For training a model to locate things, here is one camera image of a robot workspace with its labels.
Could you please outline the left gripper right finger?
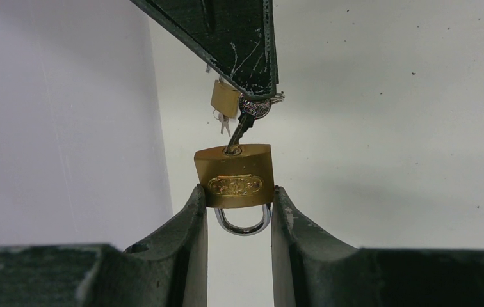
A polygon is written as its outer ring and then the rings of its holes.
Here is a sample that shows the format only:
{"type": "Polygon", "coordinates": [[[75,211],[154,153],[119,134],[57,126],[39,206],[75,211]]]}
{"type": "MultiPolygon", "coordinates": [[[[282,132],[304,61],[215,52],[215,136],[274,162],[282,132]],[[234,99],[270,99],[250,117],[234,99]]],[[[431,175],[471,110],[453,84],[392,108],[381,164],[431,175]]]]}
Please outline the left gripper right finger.
{"type": "Polygon", "coordinates": [[[484,306],[484,250],[355,248],[276,187],[275,306],[484,306]]]}

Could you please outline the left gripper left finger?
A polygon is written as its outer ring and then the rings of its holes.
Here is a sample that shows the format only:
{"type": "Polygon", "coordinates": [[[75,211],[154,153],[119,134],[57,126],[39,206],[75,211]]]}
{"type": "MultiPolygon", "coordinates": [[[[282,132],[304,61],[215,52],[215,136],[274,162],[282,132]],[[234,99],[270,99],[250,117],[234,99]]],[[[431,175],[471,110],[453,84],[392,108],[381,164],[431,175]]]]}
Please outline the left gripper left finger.
{"type": "Polygon", "coordinates": [[[206,306],[207,214],[196,186],[175,216],[121,251],[0,246],[0,306],[206,306]]]}

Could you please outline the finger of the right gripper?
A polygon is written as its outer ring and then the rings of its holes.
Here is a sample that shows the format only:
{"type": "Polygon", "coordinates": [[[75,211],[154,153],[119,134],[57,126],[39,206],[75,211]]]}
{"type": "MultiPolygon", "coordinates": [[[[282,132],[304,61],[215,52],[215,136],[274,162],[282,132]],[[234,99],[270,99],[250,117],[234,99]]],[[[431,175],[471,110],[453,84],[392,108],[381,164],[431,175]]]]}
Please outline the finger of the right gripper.
{"type": "Polygon", "coordinates": [[[141,0],[134,4],[252,100],[277,93],[273,3],[141,0]]]}

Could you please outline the large brass padlock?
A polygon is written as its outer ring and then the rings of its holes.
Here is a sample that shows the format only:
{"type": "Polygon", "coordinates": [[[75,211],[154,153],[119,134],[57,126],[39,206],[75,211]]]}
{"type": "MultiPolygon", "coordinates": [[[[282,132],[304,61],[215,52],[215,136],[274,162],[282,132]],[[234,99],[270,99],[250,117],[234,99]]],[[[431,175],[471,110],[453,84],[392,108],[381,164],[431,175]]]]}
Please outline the large brass padlock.
{"type": "Polygon", "coordinates": [[[241,92],[219,75],[214,81],[211,106],[227,118],[235,118],[239,111],[240,96],[241,92]]]}

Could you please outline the small silver key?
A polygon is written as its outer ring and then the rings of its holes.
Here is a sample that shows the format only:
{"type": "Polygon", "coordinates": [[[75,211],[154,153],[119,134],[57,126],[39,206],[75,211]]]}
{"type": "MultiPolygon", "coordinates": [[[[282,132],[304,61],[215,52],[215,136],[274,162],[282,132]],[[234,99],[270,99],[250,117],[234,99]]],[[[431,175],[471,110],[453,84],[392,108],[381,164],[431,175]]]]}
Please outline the small silver key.
{"type": "Polygon", "coordinates": [[[239,141],[243,134],[254,125],[254,121],[264,118],[271,110],[272,105],[283,102],[285,93],[281,91],[275,94],[272,98],[264,100],[250,100],[243,94],[239,96],[238,106],[240,116],[238,118],[238,126],[236,127],[228,145],[224,152],[227,155],[237,155],[241,150],[238,149],[239,141]]]}

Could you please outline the small brass padlock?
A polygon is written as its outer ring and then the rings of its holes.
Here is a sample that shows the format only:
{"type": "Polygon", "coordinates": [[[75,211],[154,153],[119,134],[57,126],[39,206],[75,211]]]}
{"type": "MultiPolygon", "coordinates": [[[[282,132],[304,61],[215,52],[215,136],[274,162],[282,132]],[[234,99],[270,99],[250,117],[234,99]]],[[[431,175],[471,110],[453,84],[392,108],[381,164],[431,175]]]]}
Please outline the small brass padlock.
{"type": "Polygon", "coordinates": [[[206,205],[214,209],[225,231],[250,236],[267,228],[275,194],[271,145],[237,145],[233,154],[228,154],[224,146],[207,148],[195,152],[194,163],[206,205]],[[227,219],[225,210],[247,207],[262,209],[257,224],[242,227],[227,219]]]}

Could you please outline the silver keys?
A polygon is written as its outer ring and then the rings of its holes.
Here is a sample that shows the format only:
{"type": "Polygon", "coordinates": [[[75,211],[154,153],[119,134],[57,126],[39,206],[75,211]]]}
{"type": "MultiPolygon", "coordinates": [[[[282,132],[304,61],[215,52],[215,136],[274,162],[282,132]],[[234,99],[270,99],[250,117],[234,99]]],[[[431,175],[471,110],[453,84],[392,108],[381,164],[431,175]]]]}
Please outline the silver keys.
{"type": "Polygon", "coordinates": [[[229,127],[230,118],[217,110],[214,110],[213,114],[214,118],[220,122],[220,134],[227,134],[228,137],[231,137],[232,134],[229,127]]]}

